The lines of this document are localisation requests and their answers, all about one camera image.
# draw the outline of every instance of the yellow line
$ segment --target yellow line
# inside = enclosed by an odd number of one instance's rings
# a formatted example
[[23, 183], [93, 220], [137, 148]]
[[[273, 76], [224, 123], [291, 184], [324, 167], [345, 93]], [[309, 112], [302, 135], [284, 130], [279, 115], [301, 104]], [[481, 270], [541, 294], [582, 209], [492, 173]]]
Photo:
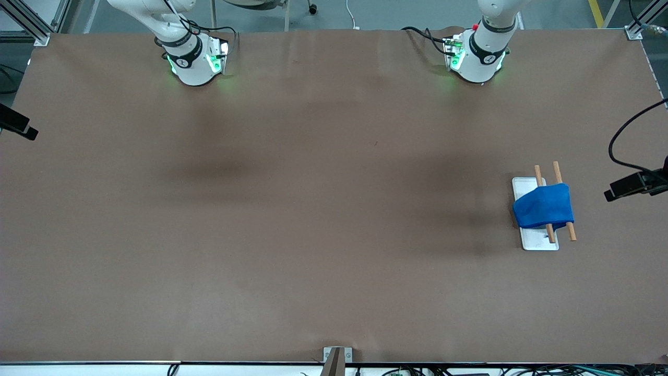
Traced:
[[591, 8], [591, 14], [594, 15], [594, 21], [596, 21], [596, 27], [603, 27], [603, 14], [601, 13], [601, 8], [599, 7], [599, 2], [596, 0], [589, 0], [589, 7]]

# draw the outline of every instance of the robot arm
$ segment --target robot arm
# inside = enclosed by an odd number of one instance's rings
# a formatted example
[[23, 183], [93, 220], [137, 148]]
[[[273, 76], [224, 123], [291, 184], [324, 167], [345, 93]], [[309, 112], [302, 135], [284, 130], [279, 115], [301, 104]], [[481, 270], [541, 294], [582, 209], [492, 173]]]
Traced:
[[172, 72], [191, 86], [209, 82], [222, 73], [227, 41], [193, 32], [181, 12], [190, 11], [196, 0], [107, 0], [109, 4], [143, 23], [156, 35]]
[[501, 69], [510, 38], [517, 30], [517, 13], [531, 0], [478, 0], [482, 20], [455, 35], [446, 47], [446, 65], [463, 79], [485, 82]]

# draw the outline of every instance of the white cable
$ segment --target white cable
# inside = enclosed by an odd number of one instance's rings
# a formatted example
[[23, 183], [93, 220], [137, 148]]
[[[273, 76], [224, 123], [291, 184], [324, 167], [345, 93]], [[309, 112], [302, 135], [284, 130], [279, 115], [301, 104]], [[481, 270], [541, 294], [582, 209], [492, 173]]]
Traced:
[[353, 29], [359, 30], [359, 27], [355, 25], [355, 16], [353, 16], [353, 12], [351, 12], [350, 7], [348, 7], [348, 0], [345, 0], [345, 8], [348, 10], [348, 14], [350, 14], [350, 19], [353, 20]]

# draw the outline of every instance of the white tray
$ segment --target white tray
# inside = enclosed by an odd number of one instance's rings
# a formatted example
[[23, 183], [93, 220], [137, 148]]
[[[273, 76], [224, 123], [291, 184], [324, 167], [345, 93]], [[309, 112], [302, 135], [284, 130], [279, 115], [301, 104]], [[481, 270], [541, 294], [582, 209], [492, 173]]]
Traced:
[[[535, 177], [514, 177], [512, 178], [512, 192], [515, 195], [515, 201], [538, 187]], [[522, 237], [522, 248], [527, 251], [557, 251], [559, 249], [559, 239], [554, 232], [555, 243], [550, 243], [545, 227], [538, 228], [520, 228]]]

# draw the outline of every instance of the brown table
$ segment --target brown table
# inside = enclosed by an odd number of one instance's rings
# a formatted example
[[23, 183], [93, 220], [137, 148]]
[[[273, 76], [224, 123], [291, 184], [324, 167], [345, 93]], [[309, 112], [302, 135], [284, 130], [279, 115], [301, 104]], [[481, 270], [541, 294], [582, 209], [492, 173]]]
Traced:
[[[152, 35], [54, 35], [0, 137], [0, 360], [665, 362], [668, 195], [607, 203], [656, 102], [621, 30], [520, 31], [484, 86], [399, 31], [242, 35], [182, 85]], [[657, 168], [667, 113], [620, 138]], [[560, 161], [578, 242], [525, 252]]]

